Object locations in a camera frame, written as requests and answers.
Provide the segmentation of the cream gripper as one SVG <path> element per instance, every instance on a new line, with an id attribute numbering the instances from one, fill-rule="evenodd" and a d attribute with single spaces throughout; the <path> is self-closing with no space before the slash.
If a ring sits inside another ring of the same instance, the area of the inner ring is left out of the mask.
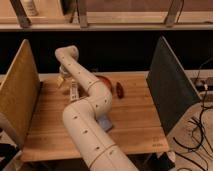
<path id="1" fill-rule="evenodd" d="M 71 76 L 71 74 L 68 72 L 68 70 L 63 66 L 61 65 L 59 67 L 59 75 L 58 75 L 58 78 L 57 78 L 57 85 L 58 87 L 61 87 L 63 82 L 69 78 Z"/>

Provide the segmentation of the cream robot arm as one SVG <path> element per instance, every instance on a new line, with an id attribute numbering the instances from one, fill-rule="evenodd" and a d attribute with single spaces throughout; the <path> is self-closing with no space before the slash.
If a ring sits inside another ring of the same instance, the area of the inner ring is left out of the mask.
<path id="1" fill-rule="evenodd" d="M 87 167 L 90 171 L 139 171 L 96 121 L 111 109 L 108 87 L 77 62 L 76 46 L 58 48 L 55 56 L 88 94 L 63 111 L 63 124 Z"/>

